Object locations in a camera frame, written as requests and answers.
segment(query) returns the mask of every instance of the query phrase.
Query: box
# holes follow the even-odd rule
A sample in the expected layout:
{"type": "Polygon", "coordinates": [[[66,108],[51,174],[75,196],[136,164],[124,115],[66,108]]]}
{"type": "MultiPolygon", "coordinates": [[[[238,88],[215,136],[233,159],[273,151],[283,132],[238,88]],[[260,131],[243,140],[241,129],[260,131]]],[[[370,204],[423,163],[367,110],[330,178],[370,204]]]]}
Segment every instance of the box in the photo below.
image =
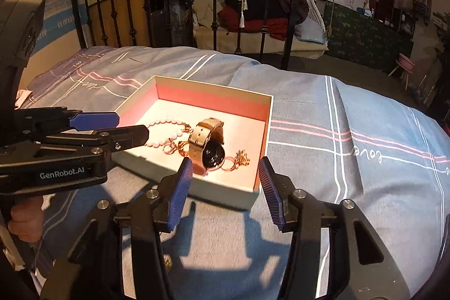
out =
{"type": "MultiPolygon", "coordinates": [[[[154,76],[136,90],[115,112],[119,126],[146,125],[150,121],[171,119],[194,128],[203,119],[214,117],[224,122],[224,149],[234,158],[245,149],[248,166],[232,172],[218,169],[204,175],[194,174],[190,195],[238,209],[250,209],[260,193],[257,165],[266,155],[273,96],[215,84],[154,76]]],[[[149,126],[149,142],[165,141],[180,129],[172,123],[149,126]]],[[[187,141],[189,134],[177,138],[187,141]]],[[[178,170],[183,157],[168,155],[162,147],[139,146],[117,152],[112,159],[123,167],[156,182],[178,170]]],[[[224,162],[224,168],[232,165],[224,162]]]]}

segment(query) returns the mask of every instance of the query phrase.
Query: bedspread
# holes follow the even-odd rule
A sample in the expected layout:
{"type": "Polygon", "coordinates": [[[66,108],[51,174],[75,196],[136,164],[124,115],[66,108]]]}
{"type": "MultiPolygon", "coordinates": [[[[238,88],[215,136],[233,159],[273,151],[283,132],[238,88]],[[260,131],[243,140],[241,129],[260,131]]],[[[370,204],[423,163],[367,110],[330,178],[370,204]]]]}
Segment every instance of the bedspread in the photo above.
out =
{"type": "MultiPolygon", "coordinates": [[[[112,50],[61,77],[29,105],[111,111],[153,75],[273,95],[267,155],[275,171],[319,200],[353,199],[411,292],[424,284],[450,212],[450,139],[434,120],[331,77],[186,47],[112,50]]],[[[153,184],[114,167],[103,185],[46,198],[46,253],[57,257],[100,199],[124,202],[153,184]]],[[[176,299],[268,300],[278,294],[291,235],[273,225],[261,194],[249,211],[188,198],[175,233],[161,239],[173,260],[169,279],[176,299]]],[[[129,245],[126,237],[125,291],[132,295],[129,245]]],[[[321,246],[318,295],[327,288],[326,236],[321,246]]]]}

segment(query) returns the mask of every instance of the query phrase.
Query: watch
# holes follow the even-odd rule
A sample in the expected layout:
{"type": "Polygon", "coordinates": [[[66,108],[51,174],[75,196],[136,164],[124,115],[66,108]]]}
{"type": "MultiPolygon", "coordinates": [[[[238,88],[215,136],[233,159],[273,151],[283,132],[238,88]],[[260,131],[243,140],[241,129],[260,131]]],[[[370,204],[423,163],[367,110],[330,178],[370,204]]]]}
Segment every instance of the watch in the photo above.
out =
{"type": "Polygon", "coordinates": [[[202,172],[221,166],[225,159],[223,125],[211,117],[199,122],[189,136],[189,157],[202,172]]]}

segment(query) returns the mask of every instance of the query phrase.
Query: bed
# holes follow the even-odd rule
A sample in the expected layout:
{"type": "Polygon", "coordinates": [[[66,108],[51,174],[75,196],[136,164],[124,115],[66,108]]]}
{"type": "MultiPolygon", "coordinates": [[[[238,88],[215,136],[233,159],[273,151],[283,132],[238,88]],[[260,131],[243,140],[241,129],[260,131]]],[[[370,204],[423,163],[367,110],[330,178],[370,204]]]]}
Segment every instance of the bed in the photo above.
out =
{"type": "MultiPolygon", "coordinates": [[[[317,199],[354,200],[398,264],[411,295],[436,264],[450,207],[450,139],[421,112],[331,77],[292,73],[238,55],[189,47],[84,49],[29,85],[23,108],[112,111],[153,75],[274,96],[268,157],[276,172],[317,199]]],[[[107,183],[46,197],[38,268],[51,269],[100,199],[132,200],[152,187],[119,167],[107,183]]],[[[321,243],[317,295],[326,293],[328,241],[321,243]]],[[[189,197],[176,232],[163,235],[176,299],[275,299],[291,240],[260,195],[249,211],[189,197]]],[[[124,286],[133,296],[129,237],[124,286]]]]}
{"type": "MultiPolygon", "coordinates": [[[[269,1],[265,5],[265,15],[262,16],[263,23],[257,33],[247,33],[239,28],[237,32],[228,33],[218,22],[217,13],[221,7],[217,7],[219,0],[208,0],[210,6],[205,0],[184,0],[186,4],[186,17],[180,16],[180,27],[185,28],[187,35],[183,36],[183,45],[197,47],[205,50],[215,50],[223,53],[233,53],[237,55],[252,55],[255,59],[261,61],[264,54],[279,54],[280,68],[287,70],[290,56],[318,58],[328,50],[326,42],[312,42],[309,39],[299,41],[296,39],[296,8],[301,0],[289,0],[289,8],[285,19],[287,27],[284,33],[284,41],[271,37],[267,32],[267,8],[269,1]]],[[[175,26],[173,17],[173,7],[169,0],[161,0],[163,8],[158,8],[154,0],[143,0],[143,8],[136,11],[135,3],[141,0],[71,0],[74,14],[74,21],[78,34],[78,39],[82,48],[96,46],[98,44],[108,45],[114,42],[118,47],[127,45],[124,35],[132,40],[130,45],[137,45],[136,33],[148,33],[148,46],[156,47],[158,41],[166,40],[164,46],[178,46],[175,43],[173,30],[175,26]],[[83,21],[86,21],[88,27],[83,29],[83,21]],[[136,24],[145,27],[137,30],[136,24]]],[[[320,31],[325,34],[323,20],[317,10],[314,0],[307,0],[309,5],[308,17],[316,22],[320,31]]]]}

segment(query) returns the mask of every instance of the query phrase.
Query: wooden panel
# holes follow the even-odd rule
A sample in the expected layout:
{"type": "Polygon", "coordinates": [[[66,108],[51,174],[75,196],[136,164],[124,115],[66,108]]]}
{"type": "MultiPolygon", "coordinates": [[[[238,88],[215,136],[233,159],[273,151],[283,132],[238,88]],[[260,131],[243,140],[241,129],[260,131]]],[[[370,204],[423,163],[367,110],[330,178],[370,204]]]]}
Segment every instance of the wooden panel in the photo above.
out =
{"type": "MultiPolygon", "coordinates": [[[[130,0],[131,14],[133,15],[134,28],[136,29],[136,41],[140,46],[150,46],[150,40],[147,29],[147,20],[145,19],[145,11],[143,10],[143,0],[130,0]]],[[[119,27],[119,35],[122,46],[132,46],[133,40],[130,36],[130,21],[128,19],[127,0],[114,0],[117,15],[117,23],[119,27]]],[[[103,23],[105,33],[108,36],[108,45],[115,48],[118,47],[115,36],[114,20],[111,17],[111,2],[103,0],[101,3],[103,23]]],[[[89,6],[89,12],[92,19],[92,29],[94,31],[95,41],[97,45],[102,45],[102,31],[100,28],[100,19],[98,17],[97,5],[89,6]]]]}

